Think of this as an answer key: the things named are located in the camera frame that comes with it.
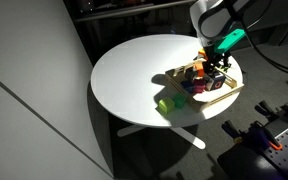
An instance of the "table base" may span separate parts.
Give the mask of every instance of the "table base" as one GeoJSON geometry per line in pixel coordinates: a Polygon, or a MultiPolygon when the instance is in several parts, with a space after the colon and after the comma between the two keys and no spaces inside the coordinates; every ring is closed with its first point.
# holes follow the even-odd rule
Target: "table base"
{"type": "MultiPolygon", "coordinates": [[[[145,129],[145,128],[146,127],[144,127],[144,126],[132,125],[132,126],[120,129],[117,132],[117,135],[119,137],[124,137],[124,136],[135,133],[135,132],[140,131],[140,130],[145,129]]],[[[184,138],[185,140],[187,140],[188,142],[190,142],[191,144],[193,144],[195,147],[197,147],[199,149],[204,149],[206,146],[202,140],[193,136],[192,134],[190,134],[189,132],[187,132],[183,128],[170,128],[170,130],[172,130],[173,132],[175,132],[176,134],[178,134],[179,136],[181,136],[182,138],[184,138]]]]}

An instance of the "gray wall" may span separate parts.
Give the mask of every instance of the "gray wall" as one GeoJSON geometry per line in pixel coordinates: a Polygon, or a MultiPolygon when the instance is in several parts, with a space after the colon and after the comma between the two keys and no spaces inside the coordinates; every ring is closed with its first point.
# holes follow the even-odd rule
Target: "gray wall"
{"type": "MultiPolygon", "coordinates": [[[[90,61],[61,0],[0,0],[0,81],[37,113],[39,118],[30,117],[31,121],[46,120],[75,144],[75,149],[80,149],[80,155],[74,151],[75,156],[85,153],[83,163],[92,164],[91,161],[86,162],[89,157],[106,172],[112,174],[111,153],[106,153],[109,157],[103,157],[88,111],[87,87],[91,70],[90,61]]],[[[8,117],[4,113],[7,112],[5,109],[9,107],[1,107],[0,121],[7,121],[5,123],[14,121],[14,124],[18,125],[18,133],[21,136],[32,136],[33,139],[27,140],[28,149],[23,149],[21,144],[12,138],[8,141],[0,139],[0,143],[12,143],[14,140],[13,150],[22,153],[33,151],[33,147],[36,147],[35,140],[38,140],[41,146],[62,144],[67,149],[73,147],[69,147],[68,143],[60,142],[60,138],[49,140],[45,137],[44,135],[51,133],[47,127],[34,129],[33,124],[22,123],[23,118],[27,117],[22,117],[20,112],[12,112],[13,116],[8,117]],[[41,137],[44,138],[34,138],[35,135],[43,135],[41,137]]],[[[96,117],[98,118],[96,120],[108,121],[107,116],[96,117]]],[[[6,124],[4,129],[0,128],[0,131],[7,130],[7,127],[6,124]]],[[[105,142],[101,143],[106,144],[106,152],[111,152],[109,135],[104,135],[107,138],[104,139],[105,142]]],[[[70,156],[70,153],[73,153],[72,149],[62,152],[61,148],[54,146],[55,149],[57,151],[51,151],[50,154],[45,151],[45,157],[59,153],[58,156],[65,159],[70,156]]],[[[0,155],[3,153],[7,153],[7,151],[0,151],[0,155]]],[[[14,159],[17,163],[35,163],[35,161],[39,161],[40,155],[32,157],[30,161],[15,156],[11,159],[4,159],[4,163],[11,163],[14,159]]],[[[35,169],[27,168],[29,169],[27,173],[31,173],[33,176],[35,169]]],[[[101,171],[100,168],[89,169],[93,169],[94,172],[101,171]]],[[[13,167],[6,167],[3,170],[14,174],[22,173],[13,167]]]]}
{"type": "Polygon", "coordinates": [[[0,87],[0,180],[110,180],[0,87]]]}

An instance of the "table top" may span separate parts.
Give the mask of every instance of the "table top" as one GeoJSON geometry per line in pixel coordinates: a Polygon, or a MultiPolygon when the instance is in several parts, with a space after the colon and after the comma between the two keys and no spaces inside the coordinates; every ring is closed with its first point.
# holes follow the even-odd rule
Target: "table top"
{"type": "MultiPolygon", "coordinates": [[[[185,104],[162,116],[156,108],[160,99],[177,92],[166,83],[165,71],[192,62],[201,48],[197,38],[182,35],[152,35],[124,42],[109,50],[94,66],[94,95],[107,111],[132,124],[157,128],[198,124],[228,108],[239,93],[202,112],[185,104]]],[[[239,65],[233,57],[229,62],[232,66],[228,74],[242,83],[239,65]]]]}

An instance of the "floor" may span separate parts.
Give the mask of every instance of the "floor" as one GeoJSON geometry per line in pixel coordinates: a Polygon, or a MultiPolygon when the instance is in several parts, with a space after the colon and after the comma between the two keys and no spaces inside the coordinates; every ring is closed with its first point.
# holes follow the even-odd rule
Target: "floor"
{"type": "MultiPolygon", "coordinates": [[[[260,45],[264,54],[288,66],[288,45],[260,45]]],[[[196,126],[186,127],[206,143],[198,149],[167,129],[145,129],[125,137],[116,132],[130,124],[110,116],[114,175],[116,179],[149,180],[225,180],[229,179],[217,164],[217,158],[233,146],[221,129],[231,120],[240,130],[266,119],[254,106],[266,100],[271,107],[288,102],[288,75],[265,62],[251,48],[232,52],[244,72],[244,84],[238,99],[226,111],[196,126]]]]}

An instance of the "cable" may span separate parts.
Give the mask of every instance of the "cable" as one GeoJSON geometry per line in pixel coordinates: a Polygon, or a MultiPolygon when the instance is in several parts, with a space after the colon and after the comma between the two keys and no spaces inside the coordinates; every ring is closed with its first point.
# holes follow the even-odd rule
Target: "cable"
{"type": "Polygon", "coordinates": [[[262,57],[264,58],[264,60],[266,62],[268,62],[269,64],[271,64],[272,66],[274,66],[275,68],[277,68],[278,70],[284,72],[284,73],[287,73],[288,74],[288,67],[282,65],[282,64],[279,64],[277,62],[275,62],[274,60],[268,58],[267,56],[265,56],[258,48],[257,46],[254,44],[254,42],[252,41],[252,39],[250,38],[250,35],[249,35],[249,32],[247,30],[247,27],[243,21],[243,19],[240,19],[240,22],[244,28],[244,31],[245,31],[245,34],[246,34],[246,37],[249,41],[249,43],[251,44],[251,46],[254,48],[254,50],[262,57]]]}
{"type": "Polygon", "coordinates": [[[264,11],[262,12],[262,14],[259,16],[259,18],[257,18],[257,20],[255,22],[253,22],[251,25],[247,26],[247,29],[251,28],[252,26],[254,26],[256,23],[258,23],[264,16],[264,14],[267,12],[268,8],[271,6],[272,4],[272,0],[269,0],[267,6],[265,7],[264,11]]]}

